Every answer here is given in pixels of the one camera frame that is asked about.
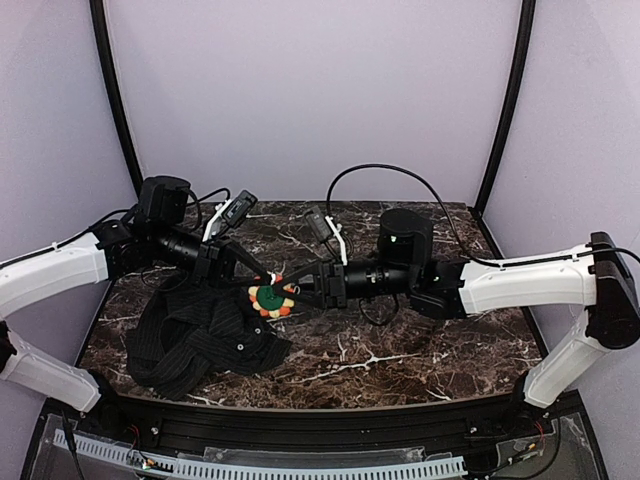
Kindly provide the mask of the flower brooch green orange yellow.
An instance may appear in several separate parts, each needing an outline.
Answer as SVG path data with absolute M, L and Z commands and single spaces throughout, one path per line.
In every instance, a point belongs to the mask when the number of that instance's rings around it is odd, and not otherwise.
M 272 273 L 272 280 L 269 285 L 250 285 L 248 287 L 248 298 L 254 310 L 265 319 L 279 319 L 291 314 L 295 306 L 295 301 L 275 292 L 273 284 L 283 280 L 283 276 Z

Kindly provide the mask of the black pinstriped shirt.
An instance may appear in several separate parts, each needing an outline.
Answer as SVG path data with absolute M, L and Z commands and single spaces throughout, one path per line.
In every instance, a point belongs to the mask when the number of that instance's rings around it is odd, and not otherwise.
M 173 275 L 154 291 L 125 346 L 133 380 L 177 401 L 207 374 L 251 376 L 278 367 L 292 342 L 253 309 L 246 289 Z

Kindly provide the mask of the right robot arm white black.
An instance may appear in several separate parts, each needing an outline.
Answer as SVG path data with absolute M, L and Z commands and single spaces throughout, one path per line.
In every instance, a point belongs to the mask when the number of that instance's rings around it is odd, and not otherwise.
M 523 374 L 514 396 L 541 412 L 597 360 L 639 339 L 639 300 L 624 258 L 605 232 L 586 244 L 547 256 L 438 261 L 433 224 L 395 208 L 380 217 L 373 258 L 317 261 L 274 282 L 277 295 L 316 308 L 343 308 L 350 299 L 407 297 L 431 319 L 463 319 L 489 310 L 573 304 L 575 325 L 541 363 Z

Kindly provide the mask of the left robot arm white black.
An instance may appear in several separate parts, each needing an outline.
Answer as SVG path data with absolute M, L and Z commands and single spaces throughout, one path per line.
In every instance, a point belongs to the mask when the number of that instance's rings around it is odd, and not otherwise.
M 258 283 L 275 281 L 226 229 L 239 226 L 257 199 L 242 191 L 218 207 L 201 234 L 181 223 L 189 202 L 197 198 L 188 181 L 172 176 L 146 178 L 137 203 L 120 219 L 106 218 L 62 242 L 1 265 L 1 316 L 62 292 L 119 279 L 156 261 L 174 265 L 189 278 L 212 286 L 238 285 L 233 269 L 241 263 Z M 108 402 L 107 381 L 74 367 L 1 326 L 1 378 L 87 414 Z

